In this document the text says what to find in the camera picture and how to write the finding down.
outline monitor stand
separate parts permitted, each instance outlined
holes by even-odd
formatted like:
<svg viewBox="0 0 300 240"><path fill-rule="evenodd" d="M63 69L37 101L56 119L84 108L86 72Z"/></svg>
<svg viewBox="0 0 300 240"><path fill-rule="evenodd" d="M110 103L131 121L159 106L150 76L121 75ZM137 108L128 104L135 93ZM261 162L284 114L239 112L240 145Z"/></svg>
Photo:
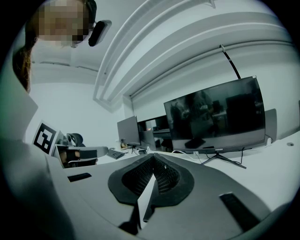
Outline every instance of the monitor stand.
<svg viewBox="0 0 300 240"><path fill-rule="evenodd" d="M135 149L136 146L135 145L132 145L132 148L131 148L131 154L133 153L133 149Z"/></svg>
<svg viewBox="0 0 300 240"><path fill-rule="evenodd" d="M232 164L234 164L234 165L236 165L236 166L239 166L239 167L242 167L242 168L245 168L245 169L246 169L246 167L243 166L241 163L239 163L239 162L237 162L237 161L232 161L232 160L230 160L230 159L228 159L228 158L226 158L226 157L224 157L224 156L222 156L222 155L220 155L220 154L218 154L218 153L217 153L215 156L211 157L210 159L206 160L205 162L201 163L201 165L203 165L203 164L205 164L205 163L208 163L209 161L214 160L214 159L216 159L216 158L219 158L219 159L221 159L221 160L224 160L224 161L226 161L226 162L232 163Z"/></svg>

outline black cable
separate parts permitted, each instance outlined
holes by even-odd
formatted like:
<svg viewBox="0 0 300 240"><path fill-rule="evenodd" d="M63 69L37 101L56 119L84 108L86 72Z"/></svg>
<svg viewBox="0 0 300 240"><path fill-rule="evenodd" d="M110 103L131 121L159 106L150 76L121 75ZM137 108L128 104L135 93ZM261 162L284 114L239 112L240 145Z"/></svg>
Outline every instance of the black cable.
<svg viewBox="0 0 300 240"><path fill-rule="evenodd" d="M265 134L267 137L269 137L271 140L272 140L272 142L271 143L273 143L274 141L273 141L273 138L271 138L269 135L267 135L267 134Z"/></svg>
<svg viewBox="0 0 300 240"><path fill-rule="evenodd" d="M195 154L196 154L196 156L198 157L198 159L199 159L200 163L202 163L202 162L201 162L201 160L200 160L200 158L199 158L199 156L197 155L197 153L196 153L196 152L195 152Z"/></svg>
<svg viewBox="0 0 300 240"><path fill-rule="evenodd" d="M240 164L243 163L243 150L244 150L244 148L245 148L245 147L242 148L242 158L240 159Z"/></svg>
<svg viewBox="0 0 300 240"><path fill-rule="evenodd" d="M236 69L233 61L230 59L230 57L228 56L228 54L226 52L223 52L223 53L226 56L226 58L228 59L228 61L230 62L232 68L234 69L234 72L235 72L236 76L238 77L238 79L240 79L240 74L239 74L238 70Z"/></svg>
<svg viewBox="0 0 300 240"><path fill-rule="evenodd" d="M206 153L206 156L207 156L208 160L210 160L210 157L207 155L207 153Z"/></svg>

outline black monitor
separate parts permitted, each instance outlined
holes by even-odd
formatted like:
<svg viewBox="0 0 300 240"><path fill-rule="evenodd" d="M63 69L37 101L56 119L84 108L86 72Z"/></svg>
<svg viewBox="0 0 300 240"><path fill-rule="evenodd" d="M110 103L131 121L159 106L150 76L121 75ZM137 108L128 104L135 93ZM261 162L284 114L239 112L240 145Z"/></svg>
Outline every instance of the black monitor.
<svg viewBox="0 0 300 240"><path fill-rule="evenodd" d="M149 146L151 150L156 150L153 131L140 131L140 139L139 148L148 149Z"/></svg>
<svg viewBox="0 0 300 240"><path fill-rule="evenodd" d="M136 116L117 123L119 141L131 146L141 145Z"/></svg>
<svg viewBox="0 0 300 240"><path fill-rule="evenodd" d="M255 76L166 102L165 111L174 150L229 152L264 143L263 98Z"/></svg>

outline long hair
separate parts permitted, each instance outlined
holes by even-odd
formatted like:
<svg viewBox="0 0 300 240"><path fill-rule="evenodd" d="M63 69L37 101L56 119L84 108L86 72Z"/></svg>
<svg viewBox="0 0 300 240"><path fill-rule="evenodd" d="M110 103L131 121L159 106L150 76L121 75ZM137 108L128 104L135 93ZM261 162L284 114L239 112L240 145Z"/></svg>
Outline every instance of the long hair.
<svg viewBox="0 0 300 240"><path fill-rule="evenodd" d="M30 67L31 51L37 42L37 36L33 30L25 26L25 46L13 56L13 69L22 86L27 92L30 91Z"/></svg>

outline monitor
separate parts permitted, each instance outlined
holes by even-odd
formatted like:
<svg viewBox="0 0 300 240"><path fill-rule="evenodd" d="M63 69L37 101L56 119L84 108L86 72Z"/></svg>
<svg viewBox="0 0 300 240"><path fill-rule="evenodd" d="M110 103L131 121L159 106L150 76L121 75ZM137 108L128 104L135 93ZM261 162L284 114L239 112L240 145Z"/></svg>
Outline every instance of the monitor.
<svg viewBox="0 0 300 240"><path fill-rule="evenodd" d="M141 145L136 116L117 123L119 141L132 146Z"/></svg>
<svg viewBox="0 0 300 240"><path fill-rule="evenodd" d="M153 131L140 131L141 146L139 148L148 149L156 151L155 140Z"/></svg>
<svg viewBox="0 0 300 240"><path fill-rule="evenodd" d="M155 123L156 123L156 127L158 127L159 130L169 128L168 120L166 116L155 118Z"/></svg>
<svg viewBox="0 0 300 240"><path fill-rule="evenodd" d="M165 111L174 150L229 152L264 143L263 98L255 76L171 100Z"/></svg>

